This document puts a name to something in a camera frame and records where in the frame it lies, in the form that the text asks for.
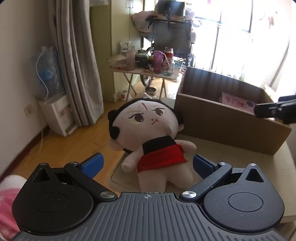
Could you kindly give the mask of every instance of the doll's face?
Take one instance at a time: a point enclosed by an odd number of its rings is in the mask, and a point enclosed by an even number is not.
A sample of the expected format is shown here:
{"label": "doll's face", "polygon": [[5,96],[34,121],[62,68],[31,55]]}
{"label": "doll's face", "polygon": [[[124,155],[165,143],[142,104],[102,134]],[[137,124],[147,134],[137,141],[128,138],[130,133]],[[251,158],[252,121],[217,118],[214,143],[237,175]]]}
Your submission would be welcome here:
{"label": "doll's face", "polygon": [[113,122],[120,129],[116,142],[135,151],[143,143],[163,136],[173,139],[178,132],[175,114],[165,105],[139,100],[126,107]]}

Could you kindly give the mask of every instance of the electrical socket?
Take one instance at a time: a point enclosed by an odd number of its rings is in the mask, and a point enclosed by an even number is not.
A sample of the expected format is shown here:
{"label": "electrical socket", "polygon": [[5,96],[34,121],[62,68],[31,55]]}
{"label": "electrical socket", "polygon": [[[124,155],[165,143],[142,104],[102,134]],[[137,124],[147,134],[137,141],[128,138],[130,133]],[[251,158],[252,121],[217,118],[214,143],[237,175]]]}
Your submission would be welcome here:
{"label": "electrical socket", "polygon": [[25,112],[25,114],[26,114],[26,117],[29,117],[31,114],[33,114],[33,113],[34,113],[34,109],[33,109],[32,104],[27,105],[27,106],[24,108],[24,112]]}

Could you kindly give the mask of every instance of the doll's eye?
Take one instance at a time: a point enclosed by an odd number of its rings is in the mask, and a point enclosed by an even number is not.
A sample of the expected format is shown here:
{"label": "doll's eye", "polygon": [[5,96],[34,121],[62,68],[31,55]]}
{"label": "doll's eye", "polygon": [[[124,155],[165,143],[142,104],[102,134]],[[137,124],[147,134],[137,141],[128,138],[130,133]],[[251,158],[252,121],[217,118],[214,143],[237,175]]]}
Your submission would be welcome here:
{"label": "doll's eye", "polygon": [[142,123],[144,121],[143,113],[142,114],[134,114],[129,119],[135,124]]}
{"label": "doll's eye", "polygon": [[157,115],[162,116],[165,113],[165,110],[164,110],[164,108],[157,108],[157,109],[155,109],[155,113]]}

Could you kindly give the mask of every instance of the red forehead mark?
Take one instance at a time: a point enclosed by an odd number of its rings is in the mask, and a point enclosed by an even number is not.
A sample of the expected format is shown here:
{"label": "red forehead mark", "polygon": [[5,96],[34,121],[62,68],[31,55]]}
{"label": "red forehead mark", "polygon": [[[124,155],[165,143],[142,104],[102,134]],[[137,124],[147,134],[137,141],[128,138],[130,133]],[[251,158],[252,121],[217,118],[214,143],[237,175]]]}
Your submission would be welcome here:
{"label": "red forehead mark", "polygon": [[142,105],[145,107],[146,110],[148,110],[147,107],[146,107],[146,105],[144,103],[142,103]]}

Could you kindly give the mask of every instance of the pink plush toy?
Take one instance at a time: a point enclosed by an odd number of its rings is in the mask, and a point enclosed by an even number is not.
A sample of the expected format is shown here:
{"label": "pink plush toy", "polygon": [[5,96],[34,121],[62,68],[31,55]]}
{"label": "pink plush toy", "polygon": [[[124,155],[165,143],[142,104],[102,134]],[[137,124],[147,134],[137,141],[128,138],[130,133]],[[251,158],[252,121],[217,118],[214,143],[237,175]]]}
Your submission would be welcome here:
{"label": "pink plush toy", "polygon": [[111,110],[108,120],[109,145],[130,153],[121,166],[125,172],[137,169],[142,192],[165,192],[167,181],[179,188],[193,184],[183,153],[196,146],[174,140],[184,128],[182,115],[160,100],[139,98]]}

